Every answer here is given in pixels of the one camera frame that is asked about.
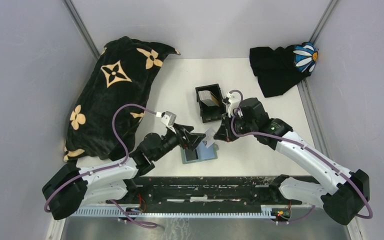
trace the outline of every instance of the metal corner post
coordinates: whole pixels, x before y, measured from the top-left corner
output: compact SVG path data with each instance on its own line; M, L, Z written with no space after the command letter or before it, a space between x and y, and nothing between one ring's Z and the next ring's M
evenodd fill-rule
M315 27L309 39L309 42L313 44L317 42L321 32L325 28L326 23L329 21L330 17L332 16L332 13L338 6L339 2L340 0L330 0L326 10L324 11L323 15L317 23L317 26ZM305 115L307 117L308 126L310 128L310 132L314 140L314 146L316 149L318 149L320 152L330 158L331 154L326 139L324 137L322 127L320 125L319 116L317 114L316 106L312 100L312 95L307 79L303 79L298 84L298 91L299 95L301 96L301 101L304 107Z
M98 60L100 53L99 53L97 46L95 45L94 41L92 40L92 37L88 32L88 29L86 28L85 24L83 23L83 20L79 15L79 12L77 12L77 9L74 6L73 1L72 0L62 0L62 2L67 7L67 10L70 13L70 16L72 17L75 25L77 26L78 30L80 31L81 36L83 37L84 41L86 42L87 46L89 47L90 51L92 52L93 57L95 58L95 60Z

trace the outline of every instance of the open black box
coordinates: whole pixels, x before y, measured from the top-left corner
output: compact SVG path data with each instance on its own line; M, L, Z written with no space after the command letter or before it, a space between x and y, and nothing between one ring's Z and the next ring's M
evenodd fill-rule
M200 101L199 91L210 91L215 98L218 99L220 106L207 106L205 103ZM226 113L226 107L222 103L223 95L220 89L219 84L212 84L206 86L195 87L196 91L196 101L199 104L200 115L202 117L202 123L209 123L213 121L218 121L222 119L222 115Z

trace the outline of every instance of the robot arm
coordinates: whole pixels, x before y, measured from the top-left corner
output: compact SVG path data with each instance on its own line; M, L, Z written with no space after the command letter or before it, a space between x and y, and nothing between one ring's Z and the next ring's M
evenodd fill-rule
M227 98L223 100L228 113L223 116L222 124L214 139L232 142L239 138L238 135L253 134L261 144L287 156L318 181L310 183L281 175L270 184L275 195L281 199L298 200L323 208L333 220L342 225L347 225L365 204L341 174L348 177L369 201L369 176L364 171L359 169L357 172L351 172L324 156L305 142L283 120L269 118L257 98L238 101L230 99L230 96L231 94L227 94Z
M137 188L134 178L151 171L155 167L153 162L175 147L194 150L205 137L202 133L191 133L192 126L176 124L176 115L171 112L166 111L159 117L167 133L164 136L147 134L127 160L123 158L97 167L78 168L72 162L64 165L42 188L53 218L64 219L85 205L133 198Z

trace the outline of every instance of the black fabric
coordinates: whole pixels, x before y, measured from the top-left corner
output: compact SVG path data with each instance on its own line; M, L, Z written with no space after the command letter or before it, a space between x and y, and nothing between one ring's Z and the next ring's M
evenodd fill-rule
M306 45L313 47L314 51L308 48L305 48L304 51L308 51L311 55L315 53L314 59L302 67L297 67L297 63L304 57L297 56L294 51L302 51ZM264 97L283 95L302 79L310 76L310 69L314 69L311 66L315 64L317 52L317 48L308 42L301 45L290 45L287 48L278 47L276 50L268 46L251 48L249 62L254 75L258 78L258 84Z
M98 156L117 160L125 151L116 139L112 119L125 104L146 106L151 85L164 59L179 52L158 42L125 36L108 42L70 115L64 160ZM129 152L144 111L126 107L117 115L115 128Z

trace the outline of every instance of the purple cable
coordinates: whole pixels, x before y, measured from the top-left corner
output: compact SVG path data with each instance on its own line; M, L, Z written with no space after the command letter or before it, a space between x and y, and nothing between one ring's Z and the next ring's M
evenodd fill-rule
M231 93L238 93L238 94L240 95L240 101L239 101L239 103L242 102L242 100L244 100L244 95L243 95L242 92L239 91L239 90L234 89L234 90L231 90L229 93L230 93L230 94L231 94Z
M143 107L141 105L138 105L138 104L134 104L134 103L129 103L129 104L126 104L126 105L123 105L121 106L119 109L117 109L117 111L115 111L114 113L114 116L112 117L112 131L114 132L114 135L115 137L117 138L117 140L121 143L121 145L123 146L124 148L124 151L126 153L125 155L125 158L124 160L120 163L120 164L124 164L126 163L127 159L129 158L129 150L127 149L127 146L126 144L123 142L123 140L120 138L120 136L117 134L117 131L116 131L116 116L117 114L119 114L119 112L124 109L124 108L127 108L127 107L137 107L137 108L140 108L142 110L145 110L153 115L156 115L157 113L146 108L146 107ZM100 168L97 168L97 169L94 169L94 170L91 170L91 171L87 171L85 173L82 173L82 174L79 174L71 179L69 179L68 181L64 182L61 186L59 186L49 197L48 199L46 200L45 202L45 206L43 207L44 211L47 212L47 213L50 213L51 210L48 208L49 207L49 204L50 202L52 201L52 199L54 199L54 197L63 189L65 188L67 185L71 184L72 182L76 181L77 179L80 179L80 178L83 178L84 176L87 176L87 175L92 175L92 174L95 174L95 173L98 173L98 172L101 172L101 171L104 171L104 170L108 170L108 169L112 169L112 168L116 168L116 167L119 167L119 164L114 164L114 165L110 165L110 166L104 166L104 167L100 167ZM114 200L110 200L112 203L114 203L118 209L121 210L122 213L124 213L124 215L130 220L132 221L133 223L135 223L135 220L133 220L132 218L129 217L129 215L114 201ZM150 223L151 225L154 224L155 227L149 227L149 226L145 226L145 225L141 225L141 224L137 224L141 227L144 227L144 228L148 228L148 229L153 229L153 228L156 228L157 225L153 222Z
M248 132L248 133L239 135L239 134L237 134L235 132L234 121L235 121L235 116L232 117L232 121L230 123L230 128L231 128L231 130L233 132L233 135L235 135L238 138L249 136L249 135L259 135L259 136L263 136L263 137L269 137L269 138L272 138L272 139L277 139L277 140L280 140L280 141L285 141L285 142L288 142L288 143L295 144L295 145L299 146L300 148L305 149L308 152L310 152L311 154L313 154L314 156L316 156L324 164L326 164L328 167L330 167L332 170L334 170L337 174L339 174L341 177L343 177L352 186L352 188L357 192L358 196L361 198L361 200L363 201L365 207L367 208L368 215L366 216L366 215L357 214L356 216L359 217L359 218L362 218L362 219L372 219L373 218L373 210L370 207L369 202L367 202L366 198L364 197L363 193L356 186L356 184L353 181L351 181L351 179L349 177L347 177L345 174L343 174L342 172L340 173L339 169L337 169L333 164L328 162L324 157L322 157L320 154L315 152L313 149L304 146L304 144L302 144L302 143L300 143L298 141L294 141L294 140L291 140L291 139L287 139L287 138L284 138L284 137L275 136L275 135L271 135L271 134L267 134L267 133L263 133L263 132L252 131L252 132Z
M135 221L133 218L131 218L127 212L123 210L123 208L115 201L115 200L109 200L111 203L115 204L117 208L126 216L126 218L133 224L138 225L139 227L145 228L145 229L154 229L158 227L158 225L155 222L150 221Z
M116 130L116 117L117 115L119 114L119 112L121 110L123 110L124 108L127 108L127 107L137 107L137 108L140 108L142 110L145 110L153 115L156 115L157 113L152 111L152 110L149 110L148 108L146 107L143 107L141 105L138 105L138 104L135 104L135 103L128 103L126 105L123 105L121 106L119 109L117 109L117 111L115 111L114 113L114 116L112 117L112 131L114 132L114 135L115 137L117 138L117 140L121 143L121 145L123 146L124 148L124 151L126 152L126 156L124 157L124 160L121 162L121 164L124 164L127 159L129 158L129 150L127 149L127 146L126 144L123 142L123 140L121 139L121 137L117 134L117 130Z

